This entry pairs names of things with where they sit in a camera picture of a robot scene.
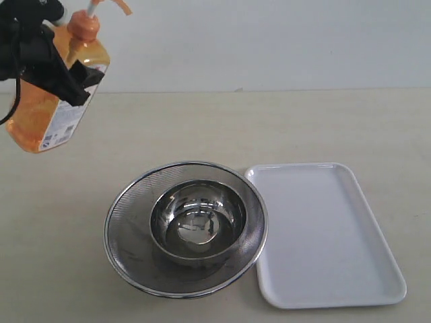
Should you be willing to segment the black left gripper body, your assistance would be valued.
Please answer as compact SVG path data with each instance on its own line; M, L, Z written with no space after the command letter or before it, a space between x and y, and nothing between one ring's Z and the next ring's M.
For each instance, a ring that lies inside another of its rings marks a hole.
M59 78L58 52L54 32L46 25L20 23L18 61L24 66L24 80L37 87L56 87Z

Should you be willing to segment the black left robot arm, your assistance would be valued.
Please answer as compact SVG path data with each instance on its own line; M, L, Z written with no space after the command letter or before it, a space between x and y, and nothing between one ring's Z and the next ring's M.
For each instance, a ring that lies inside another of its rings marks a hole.
M1 80L22 79L39 89L81 106L90 97L104 72L76 60L67 67L54 45L55 33L41 25L25 34L17 21L1 20Z

